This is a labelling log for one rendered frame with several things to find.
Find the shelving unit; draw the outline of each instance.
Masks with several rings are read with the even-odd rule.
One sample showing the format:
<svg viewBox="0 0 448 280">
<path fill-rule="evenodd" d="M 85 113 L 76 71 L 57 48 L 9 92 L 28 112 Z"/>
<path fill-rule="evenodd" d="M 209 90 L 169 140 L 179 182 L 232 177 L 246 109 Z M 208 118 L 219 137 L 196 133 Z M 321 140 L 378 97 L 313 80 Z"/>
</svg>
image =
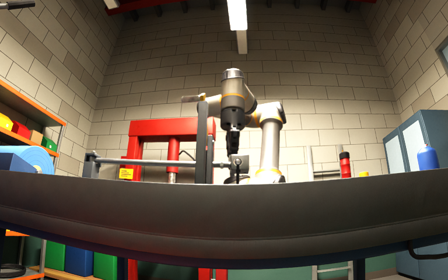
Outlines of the shelving unit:
<svg viewBox="0 0 448 280">
<path fill-rule="evenodd" d="M 56 167 L 59 160 L 59 149 L 61 148 L 61 142 L 62 137 L 64 136 L 64 131 L 66 127 L 66 123 L 63 122 L 61 119 L 56 117 L 51 112 L 47 111 L 43 107 L 41 107 L 36 102 L 29 99 L 24 94 L 18 92 L 16 89 L 14 89 L 12 86 L 7 84 L 5 81 L 2 81 L 0 79 L 0 103 L 4 104 L 5 106 L 9 107 L 10 109 L 16 111 L 17 113 L 27 117 L 28 119 L 31 119 L 35 123 L 38 123 L 42 127 L 57 127 L 60 126 L 59 130 L 59 138 L 57 141 L 57 151 L 51 151 L 41 145 L 39 143 L 34 143 L 33 141 L 22 137 L 12 131 L 9 131 L 4 128 L 0 128 L 0 141 L 4 142 L 9 145 L 30 145 L 30 146 L 39 146 L 45 149 L 45 151 L 48 152 L 50 156 L 53 156 L 53 164 L 54 164 L 54 170 L 56 171 Z M 5 233 L 5 236 L 20 236 L 20 248 L 19 248 L 19 264 L 22 264 L 22 256 L 23 256 L 23 246 L 25 243 L 25 236 L 18 232 L 11 232 L 7 231 Z M 41 278 L 44 279 L 44 270 L 39 270 L 39 267 L 45 267 L 45 252 L 47 247 L 47 241 L 42 240 L 42 246 L 41 246 L 41 253 L 40 253 L 40 266 L 37 268 L 37 272 L 33 269 L 27 269 L 27 272 L 24 276 L 14 278 L 14 279 L 20 279 L 20 280 L 32 280 Z"/>
<path fill-rule="evenodd" d="M 30 267 L 29 269 L 34 271 L 39 271 L 39 266 Z M 58 280 L 101 280 L 99 278 L 95 278 L 93 276 L 82 277 L 75 274 L 71 274 L 65 271 L 59 271 L 51 268 L 45 267 L 45 275 Z"/>
</svg>

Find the yellow warning label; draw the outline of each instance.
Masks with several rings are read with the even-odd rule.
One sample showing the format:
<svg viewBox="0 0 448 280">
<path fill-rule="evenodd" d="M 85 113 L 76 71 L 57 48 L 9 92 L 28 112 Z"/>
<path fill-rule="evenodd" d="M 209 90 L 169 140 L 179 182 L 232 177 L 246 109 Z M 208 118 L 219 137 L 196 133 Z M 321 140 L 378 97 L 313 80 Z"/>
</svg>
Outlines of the yellow warning label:
<svg viewBox="0 0 448 280">
<path fill-rule="evenodd" d="M 120 179 L 132 179 L 134 176 L 134 170 L 130 168 L 120 168 L 120 175 L 118 178 Z"/>
</svg>

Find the cabinet glass panel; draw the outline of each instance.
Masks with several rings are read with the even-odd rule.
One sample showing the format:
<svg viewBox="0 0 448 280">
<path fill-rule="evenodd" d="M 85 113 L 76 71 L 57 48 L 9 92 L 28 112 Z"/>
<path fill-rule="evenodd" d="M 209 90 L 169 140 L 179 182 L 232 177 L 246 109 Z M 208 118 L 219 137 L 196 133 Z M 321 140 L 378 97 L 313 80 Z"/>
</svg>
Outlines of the cabinet glass panel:
<svg viewBox="0 0 448 280">
<path fill-rule="evenodd" d="M 389 164 L 389 173 L 401 173 L 404 170 L 404 160 L 401 154 L 400 140 L 398 135 L 386 143 L 387 160 Z"/>
<path fill-rule="evenodd" d="M 408 155 L 409 168 L 411 171 L 420 170 L 418 167 L 417 153 L 425 144 L 422 129 L 420 127 L 420 121 L 416 121 L 403 130 L 403 140 Z"/>
</svg>

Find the blue gas cylinder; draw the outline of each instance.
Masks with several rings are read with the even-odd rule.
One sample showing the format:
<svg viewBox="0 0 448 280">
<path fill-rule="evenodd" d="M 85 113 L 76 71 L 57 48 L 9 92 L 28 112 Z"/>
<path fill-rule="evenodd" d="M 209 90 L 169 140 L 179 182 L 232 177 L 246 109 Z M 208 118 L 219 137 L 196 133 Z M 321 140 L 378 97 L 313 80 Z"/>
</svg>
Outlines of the blue gas cylinder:
<svg viewBox="0 0 448 280">
<path fill-rule="evenodd" d="M 420 170 L 438 169 L 440 168 L 439 158 L 434 148 L 425 144 L 417 153 L 418 167 Z"/>
</svg>

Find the brick wall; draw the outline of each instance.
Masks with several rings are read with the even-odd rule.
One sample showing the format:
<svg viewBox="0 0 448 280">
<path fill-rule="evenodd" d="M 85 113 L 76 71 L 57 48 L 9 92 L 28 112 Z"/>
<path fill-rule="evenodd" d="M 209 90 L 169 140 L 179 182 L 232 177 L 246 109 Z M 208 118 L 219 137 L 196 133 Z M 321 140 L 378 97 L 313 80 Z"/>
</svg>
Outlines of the brick wall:
<svg viewBox="0 0 448 280">
<path fill-rule="evenodd" d="M 436 50 L 448 37 L 446 0 L 378 0 L 361 10 L 393 86 L 401 120 L 447 110 L 448 78 Z"/>
<path fill-rule="evenodd" d="M 355 175 L 387 173 L 382 139 L 401 118 L 393 85 L 360 11 L 249 5 L 248 23 L 249 52 L 239 55 L 226 6 L 127 20 L 104 76 L 87 149 L 119 158 L 126 154 L 131 120 L 196 116 L 195 104 L 181 104 L 180 97 L 220 94 L 221 73 L 236 67 L 245 73 L 259 103 L 280 101 L 285 107 L 280 170 L 288 181 L 308 180 L 306 145 L 313 146 L 316 170 L 338 166 L 339 143 L 351 153 Z M 215 160 L 227 159 L 224 136 L 220 129 Z M 260 146 L 259 129 L 241 133 L 240 153 L 250 155 L 252 175 Z M 194 153 L 195 144 L 182 143 L 181 149 Z M 165 143 L 152 143 L 146 144 L 143 156 L 165 159 L 166 154 Z M 100 176 L 114 179 L 116 171 L 104 166 Z M 145 181 L 167 181 L 163 167 L 146 167 L 144 172 Z M 191 182 L 192 174 L 181 169 L 180 181 Z M 215 182 L 227 176 L 227 170 L 216 170 Z"/>
<path fill-rule="evenodd" d="M 0 10 L 0 77 L 67 122 L 57 174 L 80 176 L 93 112 L 124 18 L 108 17 L 102 0 L 36 0 Z M 26 117 L 5 108 L 13 119 Z M 59 127 L 44 128 L 58 139 Z"/>
</svg>

